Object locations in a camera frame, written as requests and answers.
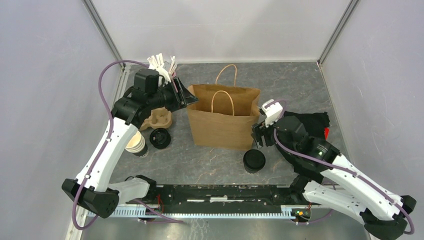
black lid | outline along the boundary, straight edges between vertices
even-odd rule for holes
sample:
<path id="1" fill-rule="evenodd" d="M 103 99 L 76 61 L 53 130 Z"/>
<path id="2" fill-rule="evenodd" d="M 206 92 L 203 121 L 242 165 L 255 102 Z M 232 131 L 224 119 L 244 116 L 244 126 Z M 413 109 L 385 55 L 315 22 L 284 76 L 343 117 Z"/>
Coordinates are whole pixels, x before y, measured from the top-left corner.
<path id="1" fill-rule="evenodd" d="M 171 143 L 171 135 L 165 128 L 157 128 L 150 133 L 150 143 L 157 149 L 164 149 Z"/>
<path id="2" fill-rule="evenodd" d="M 243 156 L 243 164 L 247 172 L 254 174 L 265 166 L 265 155 L 257 149 L 250 149 Z"/>

paper bag handle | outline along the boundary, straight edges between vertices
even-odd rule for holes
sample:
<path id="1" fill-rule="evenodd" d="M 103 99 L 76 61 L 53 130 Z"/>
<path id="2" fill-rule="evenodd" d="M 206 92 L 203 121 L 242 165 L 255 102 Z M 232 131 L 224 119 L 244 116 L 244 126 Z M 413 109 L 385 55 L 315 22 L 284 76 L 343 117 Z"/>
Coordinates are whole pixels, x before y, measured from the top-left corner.
<path id="1" fill-rule="evenodd" d="M 237 78 L 237 67 L 236 67 L 236 65 L 234 65 L 234 64 L 228 64 L 228 65 L 226 65 L 220 72 L 219 72 L 219 74 L 218 74 L 218 76 L 216 76 L 216 80 L 215 80 L 215 84 L 218 84 L 218 79 L 220 78 L 220 76 L 221 76 L 221 74 L 223 73 L 223 71 L 226 69 L 226 68 L 228 68 L 228 67 L 230 67 L 230 66 L 234 66 L 234 68 L 235 68 L 235 73 L 234 73 L 234 87 L 236 86 L 236 78 Z"/>
<path id="2" fill-rule="evenodd" d="M 214 99 L 215 99 L 215 96 L 217 95 L 217 93 L 226 93 L 228 95 L 229 100 L 231 101 L 232 115 L 234 116 L 234 102 L 233 102 L 233 99 L 231 98 L 230 94 L 228 92 L 224 91 L 224 90 L 216 91 L 215 94 L 213 95 L 213 97 L 212 97 L 212 103 L 210 105 L 210 112 L 211 113 L 214 112 Z"/>

red tag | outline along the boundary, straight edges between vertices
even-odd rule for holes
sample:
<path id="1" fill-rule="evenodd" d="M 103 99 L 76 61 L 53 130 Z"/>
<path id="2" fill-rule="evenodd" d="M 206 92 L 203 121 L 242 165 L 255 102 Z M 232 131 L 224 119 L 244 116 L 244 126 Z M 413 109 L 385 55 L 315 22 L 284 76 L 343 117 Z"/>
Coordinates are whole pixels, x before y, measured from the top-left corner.
<path id="1" fill-rule="evenodd" d="M 327 138 L 329 137 L 329 133 L 330 133 L 330 129 L 328 127 L 325 128 L 325 140 L 327 140 Z"/>

gray marble tabletop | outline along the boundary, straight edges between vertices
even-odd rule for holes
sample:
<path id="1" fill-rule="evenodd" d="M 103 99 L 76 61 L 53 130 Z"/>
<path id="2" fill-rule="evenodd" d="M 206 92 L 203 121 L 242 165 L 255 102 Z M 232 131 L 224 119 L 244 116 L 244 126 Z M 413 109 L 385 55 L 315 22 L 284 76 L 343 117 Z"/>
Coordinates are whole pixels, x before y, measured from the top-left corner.
<path id="1" fill-rule="evenodd" d="M 226 63 L 179 64 L 177 74 L 183 84 L 214 84 Z M 324 80 L 313 62 L 237 63 L 237 85 L 261 89 L 259 104 L 269 99 L 285 98 L 288 110 L 297 113 L 328 112 L 330 133 L 328 141 L 346 154 L 345 144 L 337 123 Z M 227 68 L 219 83 L 231 86 L 234 69 Z M 292 166 L 275 147 L 263 147 L 265 167 L 255 174 L 245 171 L 243 151 L 196 146 L 185 109 L 172 114 L 168 129 L 171 144 L 162 150 L 147 141 L 149 154 L 139 158 L 127 151 L 120 157 L 111 176 L 111 183 L 128 176 L 144 175 L 158 184 L 282 184 L 289 185 L 296 177 Z M 152 129 L 142 131 L 148 140 Z"/>

brown paper bag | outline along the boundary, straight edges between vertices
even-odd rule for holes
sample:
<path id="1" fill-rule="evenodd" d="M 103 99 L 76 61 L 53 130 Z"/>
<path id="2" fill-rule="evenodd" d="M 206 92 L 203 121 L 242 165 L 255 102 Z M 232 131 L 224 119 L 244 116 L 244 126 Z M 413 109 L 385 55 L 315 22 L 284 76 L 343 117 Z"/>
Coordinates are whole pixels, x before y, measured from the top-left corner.
<path id="1" fill-rule="evenodd" d="M 216 84 L 228 66 L 235 67 L 234 87 Z M 194 84 L 188 90 L 199 102 L 187 107 L 194 144 L 247 151 L 252 148 L 252 125 L 258 122 L 261 90 L 237 87 L 237 67 L 230 64 L 215 84 Z"/>

